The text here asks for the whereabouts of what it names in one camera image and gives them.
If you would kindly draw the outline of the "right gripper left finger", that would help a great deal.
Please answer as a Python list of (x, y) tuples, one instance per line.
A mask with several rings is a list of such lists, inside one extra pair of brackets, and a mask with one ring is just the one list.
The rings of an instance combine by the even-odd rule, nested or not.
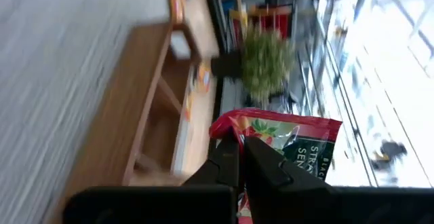
[(71, 197), (64, 224), (237, 224), (239, 143), (227, 133), (181, 186), (90, 187)]

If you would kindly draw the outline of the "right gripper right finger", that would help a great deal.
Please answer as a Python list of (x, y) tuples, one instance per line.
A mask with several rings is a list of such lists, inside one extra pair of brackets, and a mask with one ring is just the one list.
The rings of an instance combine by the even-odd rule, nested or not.
[(244, 160), (254, 224), (434, 224), (434, 189), (334, 187), (256, 137)]

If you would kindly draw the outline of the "red strawberry tea packet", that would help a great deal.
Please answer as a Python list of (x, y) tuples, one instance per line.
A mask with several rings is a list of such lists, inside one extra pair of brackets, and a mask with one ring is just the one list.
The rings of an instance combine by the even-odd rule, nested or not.
[(255, 108), (237, 109), (220, 116), (210, 127), (210, 137), (231, 132), (239, 143), (241, 201), (237, 224), (254, 224), (245, 183), (244, 145), (248, 137), (259, 138), (286, 160), (326, 182), (340, 121)]

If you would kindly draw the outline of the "wooden tea organizer box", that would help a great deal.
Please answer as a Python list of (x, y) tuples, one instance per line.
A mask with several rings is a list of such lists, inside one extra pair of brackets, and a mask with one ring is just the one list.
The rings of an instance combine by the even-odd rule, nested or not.
[(160, 22), (130, 31), (49, 224), (61, 224), (68, 199), (88, 187), (148, 185), (161, 171), (186, 178), (202, 165), (214, 92), (212, 85), (198, 92), (191, 82), (193, 70), (217, 53), (206, 23)]

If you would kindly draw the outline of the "green potted plant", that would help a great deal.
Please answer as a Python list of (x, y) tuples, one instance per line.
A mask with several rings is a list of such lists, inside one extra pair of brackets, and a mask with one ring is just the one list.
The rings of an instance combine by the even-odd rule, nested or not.
[(249, 25), (237, 49), (211, 59), (211, 70), (216, 77), (240, 79), (250, 98), (264, 106), (270, 96), (284, 91), (294, 62), (289, 39)]

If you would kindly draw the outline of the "red background cabinet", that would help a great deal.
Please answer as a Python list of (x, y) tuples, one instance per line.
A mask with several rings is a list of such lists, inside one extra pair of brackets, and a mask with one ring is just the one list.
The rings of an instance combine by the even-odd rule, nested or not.
[(246, 12), (229, 10), (229, 18), (233, 25), (233, 41), (235, 46), (238, 46), (242, 40), (241, 28), (249, 24), (263, 30), (277, 31), (282, 38), (287, 39), (291, 32), (292, 6), (253, 7)]

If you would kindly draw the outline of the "grey woven placemat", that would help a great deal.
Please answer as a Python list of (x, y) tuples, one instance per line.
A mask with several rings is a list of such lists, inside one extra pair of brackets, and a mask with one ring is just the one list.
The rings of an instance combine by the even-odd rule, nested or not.
[(167, 0), (0, 0), (0, 224), (42, 224), (135, 24)]

